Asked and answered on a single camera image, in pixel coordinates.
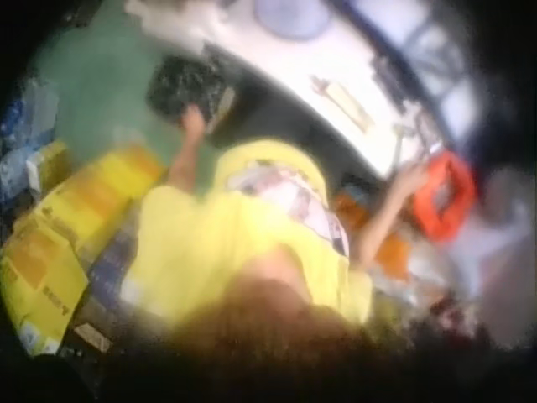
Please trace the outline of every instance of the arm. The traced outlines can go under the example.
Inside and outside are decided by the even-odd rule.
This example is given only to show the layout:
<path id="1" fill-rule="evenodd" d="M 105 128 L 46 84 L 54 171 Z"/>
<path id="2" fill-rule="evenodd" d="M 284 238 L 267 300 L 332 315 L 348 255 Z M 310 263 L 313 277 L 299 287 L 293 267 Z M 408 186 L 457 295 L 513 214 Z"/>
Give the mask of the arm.
<path id="1" fill-rule="evenodd" d="M 168 183 L 186 192 L 196 185 L 196 163 L 206 125 L 198 107 L 190 105 L 181 118 L 185 139 L 169 168 Z"/>
<path id="2" fill-rule="evenodd" d="M 371 264 L 406 200 L 426 182 L 427 173 L 422 165 L 407 167 L 397 174 L 380 210 L 352 241 L 352 265 L 367 268 Z"/>

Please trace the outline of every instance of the yellow shirt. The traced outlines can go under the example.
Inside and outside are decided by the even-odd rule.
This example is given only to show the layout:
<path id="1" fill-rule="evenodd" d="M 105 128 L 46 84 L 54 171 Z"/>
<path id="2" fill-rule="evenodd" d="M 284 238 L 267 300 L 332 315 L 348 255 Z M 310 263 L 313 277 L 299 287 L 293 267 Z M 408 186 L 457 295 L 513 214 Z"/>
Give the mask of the yellow shirt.
<path id="1" fill-rule="evenodd" d="M 203 201 L 172 186 L 157 187 L 145 197 L 138 253 L 123 281 L 122 298 L 172 325 L 180 323 L 218 301 L 249 259 L 283 243 L 300 259 L 314 304 L 329 306 L 351 322 L 365 322 L 372 295 L 365 273 L 350 272 L 346 256 L 279 206 L 227 190 L 228 179 L 254 160 L 300 171 L 327 205 L 319 169 L 299 150 L 269 140 L 231 149 L 219 159 L 214 187 Z"/>

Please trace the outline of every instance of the white counter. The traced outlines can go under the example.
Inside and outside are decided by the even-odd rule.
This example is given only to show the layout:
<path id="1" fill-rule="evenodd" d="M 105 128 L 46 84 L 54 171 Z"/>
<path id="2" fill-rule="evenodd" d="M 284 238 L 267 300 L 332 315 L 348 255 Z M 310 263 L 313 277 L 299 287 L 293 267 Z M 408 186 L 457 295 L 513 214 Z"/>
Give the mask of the white counter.
<path id="1" fill-rule="evenodd" d="M 400 116 L 373 81 L 373 49 L 346 20 L 334 14 L 322 35 L 298 42 L 281 39 L 258 24 L 253 0 L 238 0 L 226 15 L 210 1 L 187 2 L 181 9 L 159 7 L 129 0 L 126 10 L 141 18 L 148 34 L 167 44 L 195 54 L 201 54 L 203 44 L 223 50 L 315 111 L 373 173 L 380 178 L 391 173 L 397 144 L 391 128 Z M 375 127 L 364 133 L 333 101 L 314 91 L 312 76 L 342 84 L 373 118 Z M 419 152 L 417 138 L 403 140 L 401 163 Z"/>

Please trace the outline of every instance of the green floor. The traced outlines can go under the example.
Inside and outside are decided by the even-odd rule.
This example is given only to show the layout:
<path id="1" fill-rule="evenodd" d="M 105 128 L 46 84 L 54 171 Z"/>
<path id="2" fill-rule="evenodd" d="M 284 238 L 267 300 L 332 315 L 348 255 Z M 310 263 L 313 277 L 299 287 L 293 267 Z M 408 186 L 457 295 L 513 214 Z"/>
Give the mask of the green floor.
<path id="1" fill-rule="evenodd" d="M 78 165 L 130 140 L 145 142 L 169 163 L 180 145 L 179 129 L 144 100 L 164 53 L 122 7 L 123 2 L 105 0 L 87 28 L 59 31 L 34 61 L 41 77 L 56 85 L 56 136 Z M 202 150 L 202 184 L 208 183 L 216 156 L 211 146 Z"/>

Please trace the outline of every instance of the hand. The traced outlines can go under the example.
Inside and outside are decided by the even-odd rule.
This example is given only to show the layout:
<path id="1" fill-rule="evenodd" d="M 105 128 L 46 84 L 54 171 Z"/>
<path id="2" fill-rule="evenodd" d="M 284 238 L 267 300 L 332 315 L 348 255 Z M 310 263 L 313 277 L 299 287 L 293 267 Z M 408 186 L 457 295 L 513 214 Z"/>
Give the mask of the hand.
<path id="1" fill-rule="evenodd" d="M 403 167 L 395 176 L 388 190 L 388 197 L 393 201 L 404 203 L 428 181 L 427 168 L 423 164 L 411 164 Z"/>
<path id="2" fill-rule="evenodd" d="M 200 109 L 194 105 L 189 105 L 183 116 L 181 116 L 181 125 L 185 130 L 186 141 L 193 144 L 199 144 L 205 136 L 206 123 Z"/>

